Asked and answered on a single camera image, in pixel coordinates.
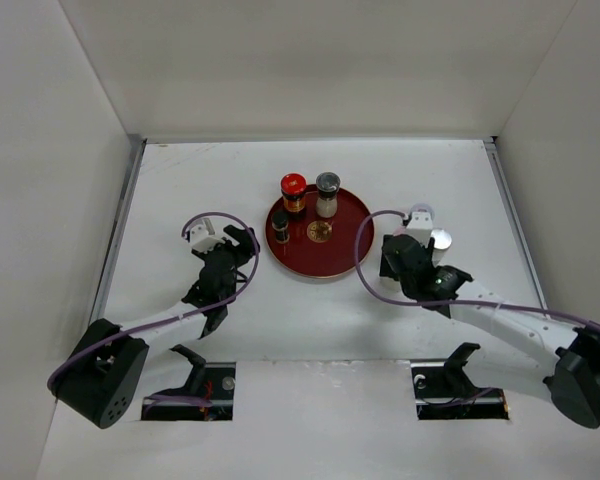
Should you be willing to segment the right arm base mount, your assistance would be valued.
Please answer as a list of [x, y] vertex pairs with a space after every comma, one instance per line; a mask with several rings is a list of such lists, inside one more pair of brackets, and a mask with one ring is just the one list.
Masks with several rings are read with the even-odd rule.
[[480, 345], [463, 343], [447, 358], [410, 362], [417, 418], [437, 420], [508, 420], [501, 389], [476, 387], [464, 372]]

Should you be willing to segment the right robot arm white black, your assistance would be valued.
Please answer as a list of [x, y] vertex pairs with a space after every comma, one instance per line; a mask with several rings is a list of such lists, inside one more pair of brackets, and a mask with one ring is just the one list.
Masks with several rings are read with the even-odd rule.
[[434, 264], [432, 256], [432, 245], [407, 234], [387, 235], [381, 274], [397, 281], [414, 305], [476, 327], [534, 359], [539, 371], [521, 375], [522, 391], [548, 400], [582, 427], [600, 427], [600, 327], [511, 305], [469, 273]]

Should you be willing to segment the grey lid white shaker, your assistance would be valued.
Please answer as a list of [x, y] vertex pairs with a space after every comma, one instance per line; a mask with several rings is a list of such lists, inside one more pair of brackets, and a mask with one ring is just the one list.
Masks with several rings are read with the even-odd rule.
[[340, 190], [340, 177], [334, 172], [323, 172], [316, 178], [316, 213], [322, 218], [332, 218], [338, 208], [337, 195]]

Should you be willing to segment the small dark spice bottle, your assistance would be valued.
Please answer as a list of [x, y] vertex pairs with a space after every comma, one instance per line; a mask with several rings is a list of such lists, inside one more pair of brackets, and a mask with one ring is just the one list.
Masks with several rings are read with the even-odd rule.
[[278, 210], [273, 213], [271, 216], [271, 226], [276, 242], [286, 244], [289, 241], [289, 218], [284, 210]]

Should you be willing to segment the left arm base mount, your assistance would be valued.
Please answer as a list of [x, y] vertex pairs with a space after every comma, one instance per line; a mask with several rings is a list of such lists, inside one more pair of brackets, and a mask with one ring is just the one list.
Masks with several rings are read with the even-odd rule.
[[141, 421], [231, 421], [234, 413], [237, 365], [209, 363], [201, 355], [177, 344], [171, 352], [190, 364], [189, 374], [180, 386], [146, 396]]

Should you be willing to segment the black cap white bottle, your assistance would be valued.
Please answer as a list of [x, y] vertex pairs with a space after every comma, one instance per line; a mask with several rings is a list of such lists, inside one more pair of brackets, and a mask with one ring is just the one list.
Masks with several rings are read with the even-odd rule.
[[394, 280], [393, 278], [381, 277], [380, 284], [387, 291], [391, 291], [391, 292], [400, 292], [401, 291], [400, 282], [398, 280]]

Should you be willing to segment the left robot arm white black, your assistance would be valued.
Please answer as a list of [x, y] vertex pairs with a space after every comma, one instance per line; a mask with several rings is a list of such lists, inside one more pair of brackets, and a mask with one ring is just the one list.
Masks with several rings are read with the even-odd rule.
[[86, 330], [69, 358], [47, 381], [55, 398], [100, 429], [116, 423], [128, 409], [149, 356], [149, 339], [191, 326], [196, 339], [213, 333], [228, 315], [228, 305], [253, 280], [240, 268], [258, 263], [260, 246], [252, 228], [228, 225], [217, 237], [197, 229], [198, 219], [183, 230], [191, 253], [203, 261], [198, 280], [185, 297], [170, 309], [168, 318], [158, 318], [123, 330], [104, 318]]

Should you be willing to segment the red lid sauce jar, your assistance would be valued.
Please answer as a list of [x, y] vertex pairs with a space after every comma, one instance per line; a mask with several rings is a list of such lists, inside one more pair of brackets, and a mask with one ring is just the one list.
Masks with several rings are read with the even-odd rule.
[[299, 173], [288, 173], [280, 181], [284, 211], [294, 219], [302, 218], [306, 212], [307, 182]]

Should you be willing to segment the silver lid blue label bottle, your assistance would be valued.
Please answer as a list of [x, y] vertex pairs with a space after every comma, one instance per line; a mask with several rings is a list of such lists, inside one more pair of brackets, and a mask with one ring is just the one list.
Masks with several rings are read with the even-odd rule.
[[449, 251], [452, 245], [452, 236], [444, 229], [434, 228], [430, 238], [433, 240], [432, 264], [437, 266]]

